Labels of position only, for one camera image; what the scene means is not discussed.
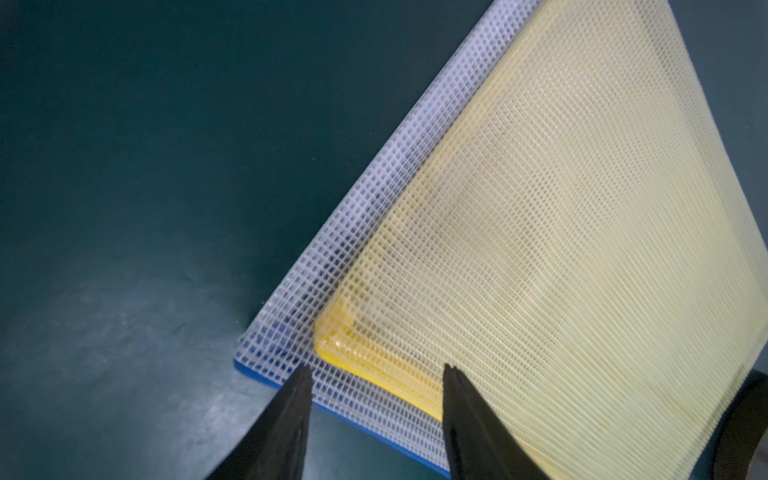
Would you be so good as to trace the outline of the yellow mesh document bag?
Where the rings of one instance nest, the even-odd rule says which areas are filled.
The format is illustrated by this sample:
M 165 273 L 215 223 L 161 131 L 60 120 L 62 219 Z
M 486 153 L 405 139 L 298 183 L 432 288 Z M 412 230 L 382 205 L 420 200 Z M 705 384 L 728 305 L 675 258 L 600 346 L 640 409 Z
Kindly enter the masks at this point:
M 315 324 L 442 416 L 461 369 L 555 479 L 685 479 L 767 340 L 767 250 L 669 4 L 546 1 Z

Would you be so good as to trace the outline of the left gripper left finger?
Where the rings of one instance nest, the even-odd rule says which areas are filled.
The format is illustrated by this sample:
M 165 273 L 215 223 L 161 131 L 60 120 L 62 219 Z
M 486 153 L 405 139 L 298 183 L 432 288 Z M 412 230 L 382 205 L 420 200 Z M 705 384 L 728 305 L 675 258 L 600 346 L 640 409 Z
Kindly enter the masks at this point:
M 307 452 L 313 379 L 298 367 L 209 480 L 300 480 Z

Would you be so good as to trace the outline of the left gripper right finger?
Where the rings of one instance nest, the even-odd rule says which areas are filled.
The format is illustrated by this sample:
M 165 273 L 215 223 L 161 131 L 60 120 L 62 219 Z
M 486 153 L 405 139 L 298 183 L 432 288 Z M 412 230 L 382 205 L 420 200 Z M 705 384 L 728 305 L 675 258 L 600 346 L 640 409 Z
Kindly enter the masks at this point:
M 452 479 L 547 480 L 468 377 L 443 370 L 443 435 Z

